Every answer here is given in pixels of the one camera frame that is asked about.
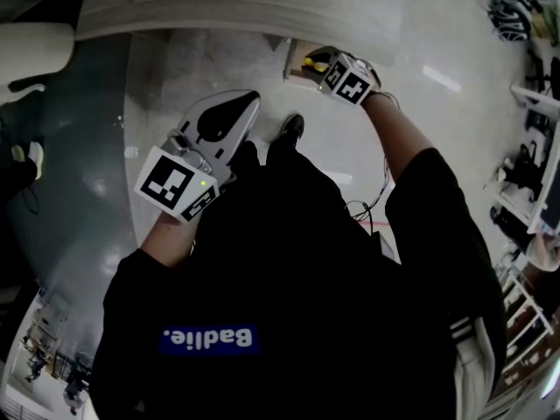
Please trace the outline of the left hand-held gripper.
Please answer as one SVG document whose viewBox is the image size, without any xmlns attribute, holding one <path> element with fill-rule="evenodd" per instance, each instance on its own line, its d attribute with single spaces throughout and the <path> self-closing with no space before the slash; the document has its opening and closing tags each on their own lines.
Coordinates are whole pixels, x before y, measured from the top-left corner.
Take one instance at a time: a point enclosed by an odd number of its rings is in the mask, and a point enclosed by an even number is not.
<svg viewBox="0 0 560 420">
<path fill-rule="evenodd" d="M 259 113 L 255 90 L 220 92 L 196 101 L 165 142 L 151 148 L 134 191 L 189 223 L 235 180 L 231 161 Z"/>
</svg>

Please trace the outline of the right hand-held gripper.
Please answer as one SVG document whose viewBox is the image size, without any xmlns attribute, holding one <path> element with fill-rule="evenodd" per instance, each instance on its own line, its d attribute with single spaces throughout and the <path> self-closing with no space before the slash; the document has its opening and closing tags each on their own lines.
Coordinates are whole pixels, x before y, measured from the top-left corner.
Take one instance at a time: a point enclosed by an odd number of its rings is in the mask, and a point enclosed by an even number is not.
<svg viewBox="0 0 560 420">
<path fill-rule="evenodd" d="M 332 99 L 360 105 L 381 87 L 381 80 L 369 62 L 324 46 L 304 57 L 304 77 L 318 85 L 318 91 Z"/>
</svg>

